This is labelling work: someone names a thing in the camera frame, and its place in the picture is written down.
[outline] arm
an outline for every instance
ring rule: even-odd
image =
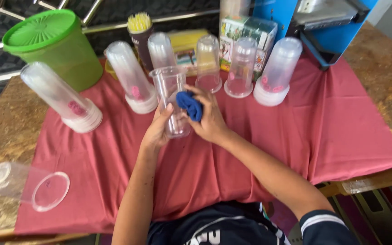
[[[164,125],[173,113],[169,104],[160,113],[155,112],[146,131],[139,155],[120,203],[113,231],[112,245],[144,245],[152,218],[154,176],[158,152],[168,142]]]
[[[240,160],[267,191],[291,209],[298,220],[313,210],[333,211],[328,200],[302,176],[228,129],[213,94],[191,86],[187,89],[194,92],[193,98],[204,105],[200,123],[188,119],[194,131]]]

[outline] red tablecloth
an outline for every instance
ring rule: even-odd
[[[104,119],[95,131],[77,134],[48,110],[32,165],[66,172],[71,185],[66,198],[48,212],[22,204],[18,234],[113,230],[153,113],[135,114],[122,86],[105,72],[81,94],[101,109]],[[276,107],[259,105],[252,95],[228,97],[223,88],[216,97],[232,130],[313,184],[392,167],[392,134],[344,59],[321,72],[302,57],[290,92]],[[182,217],[219,201],[273,199],[241,162],[194,132],[161,150],[154,198],[155,220]]]

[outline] hand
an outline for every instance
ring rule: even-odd
[[[172,114],[173,106],[170,103],[162,112],[160,112],[160,106],[157,107],[154,119],[152,119],[151,125],[148,130],[146,130],[140,148],[159,150],[160,147],[164,146],[169,141],[169,138],[166,135],[165,126]]]
[[[225,124],[215,95],[189,85],[185,85],[185,88],[195,94],[195,100],[202,103],[203,114],[200,123],[192,121],[187,115],[184,116],[199,136],[206,141],[219,144],[230,130]]]

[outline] green lid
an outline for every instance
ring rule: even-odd
[[[28,52],[54,44],[80,26],[74,12],[61,9],[33,15],[13,26],[3,37],[4,50]]]

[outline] green plastic container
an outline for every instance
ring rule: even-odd
[[[3,37],[4,50],[26,63],[41,61],[76,91],[93,86],[102,66],[79,18],[70,10],[50,10],[13,26]]]

